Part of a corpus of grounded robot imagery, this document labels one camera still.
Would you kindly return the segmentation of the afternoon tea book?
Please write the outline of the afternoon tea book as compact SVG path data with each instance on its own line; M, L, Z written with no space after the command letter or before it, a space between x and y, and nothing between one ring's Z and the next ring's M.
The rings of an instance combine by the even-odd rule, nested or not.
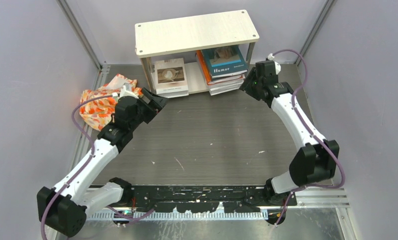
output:
M154 63L153 84L156 94L165 98L189 95L183 58L159 60Z

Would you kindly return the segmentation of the white grey cover book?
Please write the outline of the white grey cover book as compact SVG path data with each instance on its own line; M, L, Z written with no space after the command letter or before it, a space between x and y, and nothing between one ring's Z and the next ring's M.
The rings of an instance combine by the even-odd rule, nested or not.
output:
M220 86L220 87L216 87L216 88L211 88L209 90L209 94L211 96L215 96L215 95L219 95L222 93L238 90L241 85L242 85L242 83L237 83L237 84L231 84L231 85L225 85L225 86Z

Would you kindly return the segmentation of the palm leaf cover book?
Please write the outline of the palm leaf cover book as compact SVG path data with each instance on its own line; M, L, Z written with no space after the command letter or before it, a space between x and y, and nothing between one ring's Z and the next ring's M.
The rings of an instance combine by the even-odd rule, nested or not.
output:
M207 83L207 89L211 90L219 87L241 84L244 81L244 79L245 75L242 74L242 75L228 77L227 79L223 79L223 81L209 82Z

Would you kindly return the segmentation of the teal cover book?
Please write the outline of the teal cover book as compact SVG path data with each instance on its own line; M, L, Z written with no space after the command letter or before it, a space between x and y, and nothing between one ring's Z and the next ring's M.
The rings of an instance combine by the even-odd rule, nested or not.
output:
M201 53L212 79L237 76L248 71L238 45L203 49Z

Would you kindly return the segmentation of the orange good morning book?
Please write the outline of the orange good morning book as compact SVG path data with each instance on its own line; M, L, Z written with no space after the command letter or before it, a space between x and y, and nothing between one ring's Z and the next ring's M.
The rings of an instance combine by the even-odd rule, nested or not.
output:
M210 72L208 70L208 67L206 65L205 59L203 57L202 51L201 50L197 50L195 52L195 57L196 60L198 62L199 68L201 69L202 75L205 79L205 83L208 86L213 86L213 85L218 85L218 84L222 84L225 82L233 82L233 81L237 81L237 80L244 80L245 79L245 75L244 74L239 74L239 75L232 75L232 76L227 76L227 77L220 77L220 78L215 78L212 79Z

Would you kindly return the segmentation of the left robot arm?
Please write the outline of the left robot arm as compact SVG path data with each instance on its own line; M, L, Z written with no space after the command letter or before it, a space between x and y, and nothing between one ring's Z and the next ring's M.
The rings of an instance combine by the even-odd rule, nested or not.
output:
M105 166L133 139L137 127L141 123L150 123L169 101L145 88L141 93L148 102L125 88L120 93L111 94L116 101L115 111L96 140L86 136L90 151L52 188L44 186L39 190L36 201L42 239L47 239L46 227L68 238L74 237L94 213L116 203L125 207L133 201L132 184L118 177L93 192L87 190Z

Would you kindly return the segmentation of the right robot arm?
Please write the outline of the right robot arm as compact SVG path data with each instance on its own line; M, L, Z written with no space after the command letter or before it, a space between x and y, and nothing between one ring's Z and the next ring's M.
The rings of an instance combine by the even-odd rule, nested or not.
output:
M313 126L287 82L279 82L281 66L273 60L255 64L240 87L249 96L264 101L278 115L293 139L297 153L287 172L266 181L263 196L278 205L291 190L334 177L339 144L327 140Z

